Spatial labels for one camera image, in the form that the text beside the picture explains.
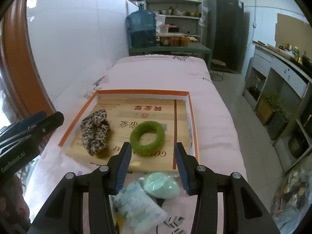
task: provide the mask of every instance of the green table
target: green table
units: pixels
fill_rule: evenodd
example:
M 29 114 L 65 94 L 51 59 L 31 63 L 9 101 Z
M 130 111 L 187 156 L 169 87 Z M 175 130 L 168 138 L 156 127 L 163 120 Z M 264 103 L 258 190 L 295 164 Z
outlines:
M 210 61 L 212 51 L 199 43 L 190 43 L 188 47 L 176 47 L 176 46 L 151 46 L 143 48 L 129 48 L 129 54 L 145 53 L 145 52 L 187 52 L 187 53 L 204 53 L 208 54 L 206 58 L 207 69 L 210 69 Z

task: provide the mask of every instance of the leopard print scrunchie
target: leopard print scrunchie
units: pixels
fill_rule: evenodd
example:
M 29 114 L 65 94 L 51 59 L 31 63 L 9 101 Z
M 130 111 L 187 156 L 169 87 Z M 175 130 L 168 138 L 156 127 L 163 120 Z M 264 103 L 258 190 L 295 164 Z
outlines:
M 84 118 L 80 124 L 82 144 L 91 156 L 107 147 L 106 136 L 110 130 L 107 112 L 102 109 Z

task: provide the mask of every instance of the electrical wire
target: electrical wire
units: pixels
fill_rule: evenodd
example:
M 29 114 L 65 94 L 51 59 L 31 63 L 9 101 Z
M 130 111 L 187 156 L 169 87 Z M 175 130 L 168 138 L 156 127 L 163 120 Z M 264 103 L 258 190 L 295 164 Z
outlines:
M 244 60 L 246 59 L 247 53 L 248 53 L 248 51 L 249 51 L 249 48 L 250 48 L 250 46 L 251 46 L 251 44 L 252 44 L 253 37 L 254 37 L 254 35 L 255 35 L 255 27 L 254 27 L 254 25 L 255 25 L 255 20 L 256 20 L 256 7 L 257 7 L 257 0 L 255 0 L 254 21 L 253 21 L 253 23 L 252 23 L 252 37 L 251 37 L 250 42 L 249 42 L 249 44 L 248 44 L 248 46 L 247 46 Z

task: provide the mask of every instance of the white drawer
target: white drawer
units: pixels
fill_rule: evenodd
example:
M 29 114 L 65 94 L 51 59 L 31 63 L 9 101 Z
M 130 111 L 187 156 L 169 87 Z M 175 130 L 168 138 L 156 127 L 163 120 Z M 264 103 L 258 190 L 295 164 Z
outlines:
M 305 93 L 307 84 L 296 74 L 296 72 L 288 67 L 281 60 L 274 58 L 271 62 L 271 68 L 274 69 L 289 85 L 290 87 L 302 97 Z
M 263 59 L 267 60 L 268 62 L 272 61 L 273 54 L 263 50 L 262 48 L 255 47 L 255 54 L 258 54 Z
M 291 70 L 284 62 L 277 58 L 272 59 L 271 68 L 274 69 L 284 79 L 287 71 Z
M 271 63 L 263 59 L 259 55 L 255 54 L 253 62 L 252 62 L 252 66 L 266 77 L 269 73 Z
M 290 69 L 286 72 L 285 81 L 290 85 L 291 88 L 302 97 L 305 93 L 305 89 L 307 88 L 307 84 L 296 74 L 295 71 Z

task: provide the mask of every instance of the barcode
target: barcode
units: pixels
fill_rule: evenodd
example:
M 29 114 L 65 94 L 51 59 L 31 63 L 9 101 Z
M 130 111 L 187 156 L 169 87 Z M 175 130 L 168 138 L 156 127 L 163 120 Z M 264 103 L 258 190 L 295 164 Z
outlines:
M 160 123 L 160 125 L 163 127 L 163 129 L 165 130 L 165 132 L 167 132 L 168 124 L 167 124 L 167 123 Z

